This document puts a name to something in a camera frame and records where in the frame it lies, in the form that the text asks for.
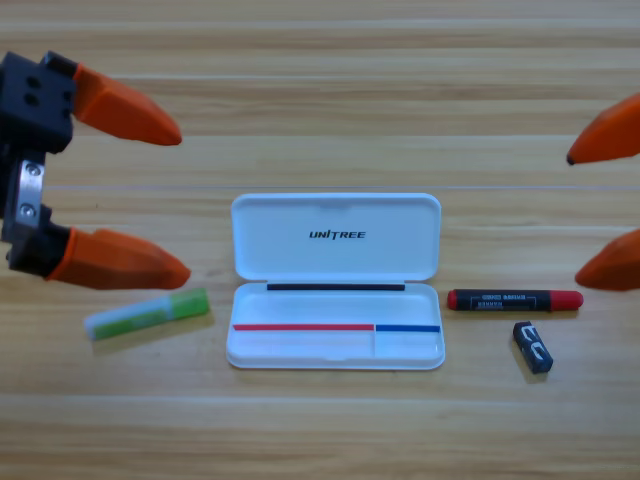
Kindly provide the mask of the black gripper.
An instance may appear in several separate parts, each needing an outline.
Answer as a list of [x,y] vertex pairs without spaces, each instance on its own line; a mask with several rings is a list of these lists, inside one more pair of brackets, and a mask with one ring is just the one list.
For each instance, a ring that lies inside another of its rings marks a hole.
[[182,142],[177,123],[147,95],[52,51],[38,63],[6,53],[1,240],[10,245],[7,261],[14,271],[46,278],[63,259],[71,232],[51,221],[42,194],[46,156],[64,151],[73,137],[72,111],[80,122],[116,138],[161,146]]

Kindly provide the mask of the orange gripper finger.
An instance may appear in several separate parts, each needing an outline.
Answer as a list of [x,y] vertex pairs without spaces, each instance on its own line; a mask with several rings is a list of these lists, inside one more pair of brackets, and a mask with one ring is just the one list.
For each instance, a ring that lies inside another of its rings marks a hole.
[[607,291],[639,289],[639,230],[609,242],[575,275],[587,288]]
[[95,290],[173,290],[190,276],[177,257],[146,239],[73,228],[61,261],[47,279]]
[[578,135],[566,160],[570,165],[631,158],[639,154],[639,94],[599,113]]

